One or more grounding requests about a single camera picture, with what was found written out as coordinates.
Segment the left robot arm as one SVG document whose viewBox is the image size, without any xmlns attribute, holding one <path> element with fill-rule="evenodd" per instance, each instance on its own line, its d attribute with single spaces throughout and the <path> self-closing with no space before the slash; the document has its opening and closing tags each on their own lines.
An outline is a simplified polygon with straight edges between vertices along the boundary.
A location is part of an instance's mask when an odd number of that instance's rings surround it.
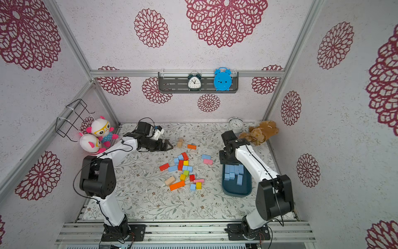
<svg viewBox="0 0 398 249">
<path fill-rule="evenodd" d="M 114 165 L 120 163 L 130 152 L 144 149 L 145 152 L 168 151 L 173 149 L 169 140 L 160 138 L 165 130 L 140 121 L 136 129 L 126 133 L 118 143 L 97 155 L 87 156 L 81 168 L 79 188 L 88 199 L 95 200 L 104 216 L 106 234 L 125 238 L 130 233 L 127 216 L 119 206 L 114 193 L 117 180 Z"/>
</svg>

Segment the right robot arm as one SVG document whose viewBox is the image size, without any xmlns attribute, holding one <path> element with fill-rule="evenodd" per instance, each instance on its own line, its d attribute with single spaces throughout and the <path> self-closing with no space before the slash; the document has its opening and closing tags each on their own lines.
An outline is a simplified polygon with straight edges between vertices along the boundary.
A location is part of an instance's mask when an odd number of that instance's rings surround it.
<svg viewBox="0 0 398 249">
<path fill-rule="evenodd" d="M 241 164 L 258 183 L 256 209 L 242 220 L 246 233 L 254 232 L 278 216 L 294 210 L 291 179 L 272 170 L 255 152 L 246 139 L 239 139 L 232 130 L 222 135 L 224 149 L 220 151 L 222 164 Z"/>
</svg>

